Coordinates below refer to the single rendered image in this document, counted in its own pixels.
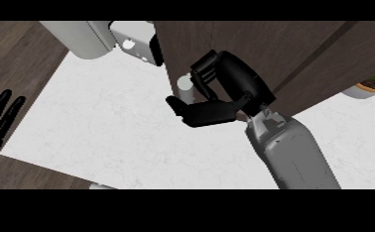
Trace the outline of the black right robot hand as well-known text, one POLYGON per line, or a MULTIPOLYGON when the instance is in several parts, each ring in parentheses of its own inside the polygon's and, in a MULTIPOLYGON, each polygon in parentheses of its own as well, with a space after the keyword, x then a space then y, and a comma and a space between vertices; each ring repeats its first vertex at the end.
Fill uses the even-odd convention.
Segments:
POLYGON ((190 80, 206 101, 187 104, 169 95, 165 102, 191 128, 234 122, 239 111, 255 117, 276 101, 259 75, 227 51, 206 52, 190 65, 190 80))

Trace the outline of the dark brown wooden cabinet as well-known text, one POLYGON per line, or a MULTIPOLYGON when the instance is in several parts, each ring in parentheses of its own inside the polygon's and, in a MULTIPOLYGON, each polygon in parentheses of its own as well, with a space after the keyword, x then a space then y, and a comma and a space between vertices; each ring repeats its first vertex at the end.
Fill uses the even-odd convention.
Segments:
POLYGON ((375 21, 345 21, 274 88, 270 108, 292 116, 375 75, 375 21))

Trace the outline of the white and black appliance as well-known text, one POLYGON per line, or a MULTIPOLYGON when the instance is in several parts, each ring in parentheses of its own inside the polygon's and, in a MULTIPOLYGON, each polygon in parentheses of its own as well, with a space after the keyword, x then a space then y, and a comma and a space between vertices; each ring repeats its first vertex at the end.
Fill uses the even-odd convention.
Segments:
POLYGON ((154 66, 162 66, 163 58, 152 22, 113 21, 109 31, 121 50, 154 66))

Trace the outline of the dark brown cabinet door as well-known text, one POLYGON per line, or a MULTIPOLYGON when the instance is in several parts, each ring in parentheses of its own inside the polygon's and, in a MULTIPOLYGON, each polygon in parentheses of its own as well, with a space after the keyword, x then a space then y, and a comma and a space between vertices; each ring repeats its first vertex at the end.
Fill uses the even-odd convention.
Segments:
POLYGON ((177 83, 209 50, 227 51, 255 70, 274 93, 274 88, 343 22, 156 21, 169 83, 177 83))

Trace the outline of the pale water bottle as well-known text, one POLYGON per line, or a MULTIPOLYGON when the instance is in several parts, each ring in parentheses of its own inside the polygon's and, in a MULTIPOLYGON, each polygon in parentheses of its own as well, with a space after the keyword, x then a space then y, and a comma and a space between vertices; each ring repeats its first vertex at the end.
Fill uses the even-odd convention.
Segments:
POLYGON ((193 82, 190 80, 190 74, 185 73, 177 79, 177 88, 178 88, 178 98, 185 104, 191 104, 194 102, 193 96, 193 82))

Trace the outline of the white pot with plant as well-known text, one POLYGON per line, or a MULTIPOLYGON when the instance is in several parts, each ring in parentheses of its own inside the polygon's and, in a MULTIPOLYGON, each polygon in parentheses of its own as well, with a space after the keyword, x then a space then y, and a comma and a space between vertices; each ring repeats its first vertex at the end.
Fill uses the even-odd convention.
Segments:
POLYGON ((342 94, 355 99, 366 99, 375 96, 375 75, 348 87, 342 94))

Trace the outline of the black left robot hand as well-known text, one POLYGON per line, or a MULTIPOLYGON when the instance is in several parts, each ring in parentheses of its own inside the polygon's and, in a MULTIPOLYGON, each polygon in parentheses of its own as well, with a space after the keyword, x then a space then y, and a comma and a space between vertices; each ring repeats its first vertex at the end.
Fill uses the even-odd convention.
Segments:
POLYGON ((14 99, 10 106, 7 106, 10 97, 11 97, 11 90, 5 89, 0 93, 0 147, 2 146, 2 139, 5 137, 14 118, 17 116, 17 113, 26 101, 26 97, 19 96, 14 99))

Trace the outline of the grey rounded appliance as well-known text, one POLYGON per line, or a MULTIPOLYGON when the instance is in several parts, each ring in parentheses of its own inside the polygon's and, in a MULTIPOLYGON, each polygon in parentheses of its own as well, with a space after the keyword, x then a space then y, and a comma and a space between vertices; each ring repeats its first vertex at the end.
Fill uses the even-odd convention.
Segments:
POLYGON ((41 25, 78 58, 100 58, 115 47, 109 21, 41 21, 41 25))

